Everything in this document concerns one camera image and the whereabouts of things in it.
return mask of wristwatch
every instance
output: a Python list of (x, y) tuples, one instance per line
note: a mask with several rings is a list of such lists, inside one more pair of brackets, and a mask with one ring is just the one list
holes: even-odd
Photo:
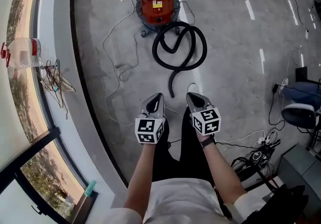
[(216, 145), (216, 140), (214, 139), (213, 135), (210, 135), (207, 139), (201, 142), (201, 146), (204, 149), (207, 145), (214, 143)]

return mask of black and white marker cube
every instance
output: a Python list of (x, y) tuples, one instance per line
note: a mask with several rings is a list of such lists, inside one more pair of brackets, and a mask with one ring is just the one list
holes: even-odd
[(138, 142), (144, 144), (157, 144), (164, 131), (165, 118), (139, 119), (135, 121), (135, 134)]
[(193, 126), (203, 136), (220, 131), (221, 116), (217, 108), (206, 109), (192, 113)]

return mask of plastic bottle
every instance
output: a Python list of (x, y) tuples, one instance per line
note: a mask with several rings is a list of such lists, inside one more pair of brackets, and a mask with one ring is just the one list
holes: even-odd
[(1, 58), (6, 59), (7, 67), (22, 69), (28, 67), (40, 67), (41, 61), (40, 42), (36, 38), (15, 38), (9, 46), (2, 44)]

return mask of black pants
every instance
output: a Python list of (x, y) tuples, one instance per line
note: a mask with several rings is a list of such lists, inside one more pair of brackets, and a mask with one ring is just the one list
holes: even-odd
[(169, 178), (199, 178), (214, 186), (209, 165), (191, 124), (190, 109), (187, 108), (182, 123), (181, 157), (177, 161), (168, 151), (169, 123), (166, 120), (164, 132), (160, 137), (154, 155), (152, 181)]

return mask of vacuum hose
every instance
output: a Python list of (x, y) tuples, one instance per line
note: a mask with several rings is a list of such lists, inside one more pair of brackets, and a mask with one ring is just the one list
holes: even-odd
[[(176, 27), (184, 27), (184, 29), (181, 31), (179, 37), (176, 40), (176, 43), (175, 43), (174, 47), (171, 49), (171, 48), (168, 47), (168, 45), (165, 42), (165, 33), (168, 30), (171, 30), (171, 29), (176, 28)], [(176, 53), (178, 47), (180, 46), (182, 38), (183, 38), (183, 36), (185, 35), (186, 32), (190, 32), (190, 34), (191, 34), (192, 45), (191, 45), (191, 48), (190, 48), (190, 52), (189, 52), (187, 58), (184, 60), (184, 62), (180, 66), (171, 66), (171, 65), (163, 62), (159, 58), (159, 56), (157, 54), (158, 44), (160, 43), (162, 45), (163, 49), (166, 52), (174, 54), (174, 53)], [(200, 37), (200, 39), (202, 41), (202, 45), (203, 45), (202, 56), (198, 60), (198, 62), (196, 62), (196, 63), (194, 63), (194, 64), (192, 64), (190, 66), (186, 66), (188, 64), (188, 62), (190, 61), (190, 59), (192, 58), (192, 56), (194, 54), (194, 51), (195, 51), (195, 46), (196, 46), (195, 33), (198, 34), (198, 36)], [(191, 26), (191, 25), (189, 25), (189, 24), (187, 24), (185, 22), (180, 22), (180, 21), (179, 22), (170, 23), (164, 29), (160, 30), (159, 33), (157, 34), (155, 40), (154, 40), (153, 45), (152, 45), (152, 56), (155, 59), (155, 61), (159, 65), (163, 66), (164, 68), (173, 70), (173, 72), (172, 72), (172, 74), (170, 76), (169, 85), (168, 85), (169, 91), (170, 91), (170, 95), (171, 95), (172, 98), (175, 97), (174, 92), (173, 92), (173, 80), (174, 80), (175, 76), (181, 71), (195, 69), (198, 66), (200, 66), (204, 62), (204, 60), (206, 58), (206, 55), (207, 55), (207, 44), (206, 44), (206, 40), (205, 40), (205, 37), (204, 37), (202, 31), (199, 30), (197, 27)]]

